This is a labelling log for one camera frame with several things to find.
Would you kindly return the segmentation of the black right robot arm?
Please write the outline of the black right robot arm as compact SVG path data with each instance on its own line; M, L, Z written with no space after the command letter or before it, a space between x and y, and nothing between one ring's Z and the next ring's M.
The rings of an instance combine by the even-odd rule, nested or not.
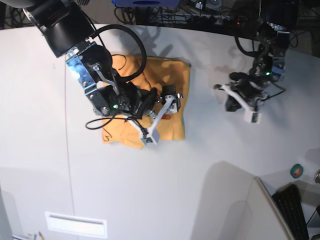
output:
M81 84L96 115L106 119L125 115L139 120L151 115L158 103L163 105L166 115L180 110L181 101L174 85L164 86L158 94L154 87L145 90L133 83L147 65L147 52L130 28L110 24L96 29L73 0L6 0L4 3L24 12L57 58L68 56L66 65ZM136 72L121 76L113 67L113 57L107 48L90 41L108 30L123 31L134 39L141 53Z

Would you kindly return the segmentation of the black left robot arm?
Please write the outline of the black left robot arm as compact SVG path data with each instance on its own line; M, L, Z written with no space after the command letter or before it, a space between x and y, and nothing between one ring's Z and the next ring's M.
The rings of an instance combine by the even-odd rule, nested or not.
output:
M253 63L248 73L230 73L227 86L254 110L258 109L259 103L271 98L266 88L275 86L285 76L285 56L298 13L297 0L262 0L254 34L259 43L258 49L246 51L239 38L234 38L237 48L252 57Z

